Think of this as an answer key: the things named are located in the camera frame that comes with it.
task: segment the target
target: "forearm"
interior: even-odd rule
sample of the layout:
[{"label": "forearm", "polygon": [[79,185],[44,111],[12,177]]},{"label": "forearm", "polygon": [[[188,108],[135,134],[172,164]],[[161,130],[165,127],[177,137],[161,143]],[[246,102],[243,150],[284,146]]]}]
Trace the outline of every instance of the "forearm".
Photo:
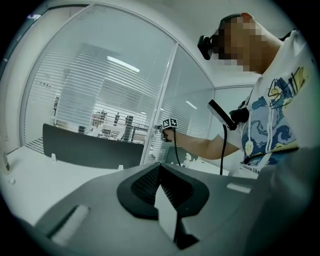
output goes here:
[{"label": "forearm", "polygon": [[196,138],[176,132],[175,140],[178,146],[201,158],[210,159],[209,146],[210,140],[204,138]]}]

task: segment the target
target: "person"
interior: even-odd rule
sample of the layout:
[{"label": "person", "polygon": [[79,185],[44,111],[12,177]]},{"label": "person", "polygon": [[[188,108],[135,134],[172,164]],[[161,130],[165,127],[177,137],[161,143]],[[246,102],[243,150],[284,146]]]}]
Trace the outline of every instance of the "person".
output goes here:
[{"label": "person", "polygon": [[[317,128],[308,126],[315,122],[302,113],[307,108],[306,102],[311,101],[311,110],[306,111],[312,111],[311,104],[317,102],[310,92],[318,92],[315,85],[319,85],[319,73],[298,30],[291,31],[282,41],[252,15],[233,14],[222,19],[213,34],[212,51],[219,60],[236,60],[243,71],[261,74],[250,95],[239,106],[248,109],[248,121],[239,123],[236,130],[227,131],[224,157],[238,150],[244,153],[235,176],[256,179],[262,167],[276,164],[301,145],[318,143],[319,124],[316,123]],[[173,141],[173,131],[165,129],[164,132],[168,140]],[[196,156],[217,160],[222,155],[224,133],[208,140],[177,132],[176,143]]]}]

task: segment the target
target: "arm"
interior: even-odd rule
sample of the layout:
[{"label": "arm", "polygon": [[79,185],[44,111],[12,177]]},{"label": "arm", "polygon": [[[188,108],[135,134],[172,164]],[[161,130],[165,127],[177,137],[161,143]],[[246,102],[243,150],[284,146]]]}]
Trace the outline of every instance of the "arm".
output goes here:
[{"label": "arm", "polygon": [[[165,129],[164,132],[168,135],[168,140],[174,141],[174,131],[172,129]],[[175,139],[177,145],[198,157],[209,160],[221,158],[224,140],[219,135],[214,139],[209,140],[205,138],[191,137],[176,131]],[[238,150],[239,148],[227,142],[223,156],[226,157]]]}]

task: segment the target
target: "black cable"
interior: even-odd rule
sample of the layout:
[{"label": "black cable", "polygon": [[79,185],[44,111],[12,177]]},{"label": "black cable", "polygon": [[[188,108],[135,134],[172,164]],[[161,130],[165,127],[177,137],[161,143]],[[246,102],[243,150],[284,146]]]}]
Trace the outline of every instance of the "black cable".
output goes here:
[{"label": "black cable", "polygon": [[221,163],[220,163],[220,175],[222,175],[222,169],[224,166],[224,154],[227,144],[227,127],[223,124],[223,131],[224,131],[224,140],[223,140],[223,147],[222,147],[222,154],[221,154]]},{"label": "black cable", "polygon": [[174,140],[175,156],[176,156],[176,159],[178,160],[179,166],[181,166],[180,161],[179,161],[179,157],[178,157],[178,152],[177,152],[176,128],[173,128],[173,140]]}]

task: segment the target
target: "hand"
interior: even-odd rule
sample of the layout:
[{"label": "hand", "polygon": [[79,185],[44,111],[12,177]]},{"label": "hand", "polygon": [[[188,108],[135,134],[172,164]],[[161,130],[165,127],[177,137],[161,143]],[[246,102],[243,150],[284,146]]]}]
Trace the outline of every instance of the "hand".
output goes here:
[{"label": "hand", "polygon": [[169,141],[174,141],[174,130],[173,129],[164,129],[163,132],[167,135]]}]

